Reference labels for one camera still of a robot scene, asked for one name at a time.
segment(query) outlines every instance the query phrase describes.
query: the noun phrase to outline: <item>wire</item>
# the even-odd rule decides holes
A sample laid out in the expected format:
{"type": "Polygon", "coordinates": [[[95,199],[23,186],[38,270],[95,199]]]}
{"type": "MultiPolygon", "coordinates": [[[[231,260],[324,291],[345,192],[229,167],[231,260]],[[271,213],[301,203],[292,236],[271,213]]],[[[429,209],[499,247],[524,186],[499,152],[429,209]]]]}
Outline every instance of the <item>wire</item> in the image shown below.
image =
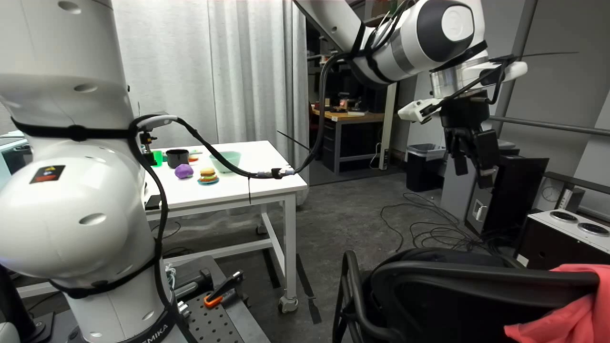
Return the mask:
{"type": "Polygon", "coordinates": [[[293,138],[292,135],[288,135],[288,133],[284,133],[280,129],[278,129],[278,133],[284,135],[288,140],[299,144],[301,148],[311,150],[307,144],[303,144],[301,140],[293,138]]]}
{"type": "Polygon", "coordinates": [[[494,104],[494,102],[497,100],[497,96],[499,96],[501,79],[503,79],[505,74],[507,74],[507,66],[509,66],[507,60],[499,64],[499,74],[497,74],[497,79],[496,79],[494,95],[492,95],[492,98],[488,100],[490,104],[494,104]]]}
{"type": "Polygon", "coordinates": [[[395,247],[395,253],[396,253],[396,251],[400,251],[402,245],[404,245],[404,234],[402,234],[398,228],[395,228],[395,226],[385,218],[385,209],[389,209],[389,207],[395,207],[395,205],[383,205],[383,207],[379,209],[379,216],[381,216],[381,220],[385,222],[387,228],[391,228],[393,232],[398,234],[398,245],[395,247]]]}
{"type": "Polygon", "coordinates": [[[324,106],[324,98],[326,98],[326,79],[328,79],[328,70],[332,68],[334,62],[337,62],[339,58],[343,58],[345,53],[339,53],[339,55],[332,55],[326,64],[322,66],[320,70],[320,98],[318,98],[318,110],[320,110],[320,115],[318,115],[318,135],[316,135],[316,142],[313,144],[313,148],[309,150],[305,161],[293,171],[293,173],[301,173],[313,159],[314,156],[318,154],[320,146],[322,146],[322,136],[324,136],[324,115],[326,115],[326,106],[324,106]]]}
{"type": "Polygon", "coordinates": [[[383,14],[383,18],[379,20],[379,24],[375,26],[375,30],[372,34],[375,34],[375,41],[372,43],[374,47],[368,53],[375,53],[381,45],[385,45],[389,41],[389,37],[393,35],[393,32],[396,30],[396,24],[400,22],[402,13],[415,3],[415,0],[404,0],[393,13],[387,11],[383,14]],[[385,22],[387,14],[391,16],[391,22],[387,22],[383,26],[383,32],[377,35],[377,30],[381,28],[381,22],[385,22]]]}
{"type": "Polygon", "coordinates": [[[158,218],[158,234],[156,234],[156,241],[154,241],[154,270],[152,270],[154,287],[156,287],[156,293],[158,293],[164,308],[170,312],[170,316],[173,317],[173,321],[175,321],[177,329],[183,333],[183,337],[189,343],[196,343],[196,338],[189,331],[189,323],[185,321],[185,317],[177,310],[175,297],[173,298],[168,297],[166,285],[162,281],[162,274],[166,274],[166,272],[160,268],[160,260],[162,260],[162,241],[164,241],[164,230],[168,224],[170,203],[168,203],[168,194],[166,194],[162,180],[158,178],[158,175],[154,173],[154,169],[151,167],[151,163],[145,159],[145,156],[139,152],[139,146],[137,146],[137,131],[139,131],[137,123],[147,117],[151,117],[151,115],[139,115],[139,117],[131,119],[130,131],[133,133],[133,136],[128,138],[128,146],[130,146],[133,157],[141,163],[141,167],[152,176],[152,180],[158,186],[158,194],[160,194],[160,218],[158,218]]]}
{"type": "Polygon", "coordinates": [[[375,144],[375,154],[368,159],[368,167],[374,167],[374,161],[379,159],[381,156],[381,142],[375,144]]]}
{"type": "Polygon", "coordinates": [[[238,165],[231,163],[219,150],[215,150],[215,146],[212,146],[189,121],[185,121],[183,117],[177,117],[175,119],[177,123],[181,123],[198,142],[202,142],[210,154],[213,157],[217,157],[227,169],[231,169],[232,173],[236,175],[242,175],[242,176],[255,176],[255,178],[265,178],[263,173],[253,173],[253,171],[246,171],[246,169],[240,169],[238,165]]]}
{"type": "Polygon", "coordinates": [[[421,196],[421,194],[415,194],[415,192],[404,192],[402,194],[404,199],[410,199],[414,205],[421,205],[425,209],[431,209],[435,211],[436,215],[444,216],[448,222],[452,224],[457,224],[459,218],[454,216],[452,213],[448,213],[446,209],[438,207],[433,199],[421,196]]]}
{"type": "Polygon", "coordinates": [[[469,91],[471,87],[475,87],[478,81],[494,75],[496,72],[497,72],[497,68],[480,72],[478,77],[475,77],[475,79],[469,81],[467,85],[459,87],[459,89],[454,91],[452,95],[446,95],[446,96],[444,96],[442,100],[438,100],[436,104],[425,106],[421,112],[423,112],[425,115],[431,115],[433,112],[436,112],[438,108],[442,108],[448,100],[457,98],[459,95],[463,95],[465,91],[469,91]]]}
{"type": "Polygon", "coordinates": [[[46,297],[38,298],[36,302],[32,302],[32,304],[27,308],[27,312],[30,312],[30,316],[32,316],[32,312],[34,312],[36,306],[40,306],[42,302],[46,302],[46,300],[49,300],[49,298],[53,298],[53,297],[57,297],[57,295],[61,295],[61,293],[51,293],[51,295],[46,295],[46,297]]]}

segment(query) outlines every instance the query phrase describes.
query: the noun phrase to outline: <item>chair armrest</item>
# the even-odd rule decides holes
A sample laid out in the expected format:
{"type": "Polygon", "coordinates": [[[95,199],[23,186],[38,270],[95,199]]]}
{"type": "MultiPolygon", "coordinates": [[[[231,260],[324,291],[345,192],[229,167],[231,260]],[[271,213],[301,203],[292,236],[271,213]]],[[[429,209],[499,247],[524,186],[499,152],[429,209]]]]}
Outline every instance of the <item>chair armrest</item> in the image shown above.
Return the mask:
{"type": "Polygon", "coordinates": [[[404,337],[398,331],[375,325],[368,319],[364,295],[362,295],[360,266],[353,251],[345,251],[343,255],[341,277],[347,281],[347,287],[349,287],[347,295],[353,298],[356,321],[360,323],[360,327],[374,338],[404,340],[404,337]]]}

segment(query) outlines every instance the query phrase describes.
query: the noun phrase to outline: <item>white wall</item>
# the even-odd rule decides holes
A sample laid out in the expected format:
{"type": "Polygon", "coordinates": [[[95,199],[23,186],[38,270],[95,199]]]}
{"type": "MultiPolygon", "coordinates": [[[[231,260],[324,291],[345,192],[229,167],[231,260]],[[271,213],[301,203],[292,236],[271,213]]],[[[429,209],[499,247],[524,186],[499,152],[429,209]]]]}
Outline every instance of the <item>white wall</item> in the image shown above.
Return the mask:
{"type": "MultiPolygon", "coordinates": [[[[515,83],[511,117],[595,125],[610,85],[610,1],[539,0],[526,53],[578,51],[532,56],[530,72],[515,83]]],[[[505,123],[501,138],[526,156],[549,156],[549,169],[572,175],[587,135],[505,123]]]]}
{"type": "MultiPolygon", "coordinates": [[[[486,16],[486,39],[490,56],[507,55],[513,51],[520,16],[526,0],[482,0],[486,16]]],[[[419,74],[415,79],[400,81],[398,106],[412,98],[429,96],[429,74],[419,74]]],[[[393,148],[404,150],[406,144],[435,142],[444,144],[440,119],[431,119],[425,125],[406,123],[396,117],[393,131],[393,148]]]]}
{"type": "MultiPolygon", "coordinates": [[[[595,127],[610,129],[610,91],[595,127]]],[[[574,176],[610,186],[610,136],[589,138],[574,176]]],[[[587,190],[581,205],[610,218],[610,194],[587,190]]]]}

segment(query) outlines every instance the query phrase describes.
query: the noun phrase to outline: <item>gray floor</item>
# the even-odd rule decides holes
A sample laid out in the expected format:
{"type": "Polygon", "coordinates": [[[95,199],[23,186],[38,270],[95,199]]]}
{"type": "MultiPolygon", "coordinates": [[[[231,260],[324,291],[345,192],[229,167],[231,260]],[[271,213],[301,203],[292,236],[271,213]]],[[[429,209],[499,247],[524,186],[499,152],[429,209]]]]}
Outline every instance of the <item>gray floor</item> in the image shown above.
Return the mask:
{"type": "Polygon", "coordinates": [[[360,167],[360,169],[345,169],[341,173],[334,173],[320,159],[313,159],[309,165],[309,184],[316,186],[316,184],[343,182],[343,180],[368,178],[368,176],[379,176],[379,175],[391,175],[391,173],[404,175],[404,169],[402,169],[402,165],[393,161],[387,165],[387,169],[360,167]]]}
{"type": "MultiPolygon", "coordinates": [[[[227,274],[236,268],[244,270],[242,289],[250,297],[252,314],[271,340],[276,343],[330,340],[339,264],[345,249],[356,251],[360,264],[370,268],[396,249],[412,245],[473,247],[467,243],[471,236],[465,228],[454,226],[450,216],[429,205],[438,197],[438,190],[408,192],[404,173],[326,180],[314,180],[316,184],[311,186],[309,197],[297,213],[297,249],[314,291],[314,297],[309,298],[299,285],[301,306],[297,312],[278,314],[276,297],[280,287],[273,287],[263,253],[219,260],[227,274]],[[314,323],[309,302],[320,310],[322,321],[314,323]]],[[[173,228],[179,228],[179,232],[168,237],[168,253],[185,253],[253,237],[253,213],[217,213],[183,218],[181,222],[171,220],[168,234],[173,228]],[[210,226],[210,230],[204,234],[189,230],[202,224],[210,226]]],[[[278,213],[278,207],[271,209],[274,222],[280,222],[278,213]]],[[[49,298],[34,312],[61,306],[61,297],[49,298]]]]}

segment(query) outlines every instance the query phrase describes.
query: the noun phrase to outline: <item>red object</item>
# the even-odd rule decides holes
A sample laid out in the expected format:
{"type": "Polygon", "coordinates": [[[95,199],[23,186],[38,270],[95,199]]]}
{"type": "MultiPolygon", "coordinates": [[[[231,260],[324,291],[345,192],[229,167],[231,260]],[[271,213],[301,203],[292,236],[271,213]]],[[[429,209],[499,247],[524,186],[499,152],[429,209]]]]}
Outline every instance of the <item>red object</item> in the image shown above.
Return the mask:
{"type": "Polygon", "coordinates": [[[225,297],[213,297],[213,298],[204,297],[202,302],[204,302],[206,308],[213,308],[213,306],[221,304],[223,298],[225,298],[225,297]]]}
{"type": "Polygon", "coordinates": [[[595,272],[597,293],[579,297],[539,319],[505,325],[505,335],[520,343],[610,343],[610,264],[560,264],[553,270],[595,272]]]}

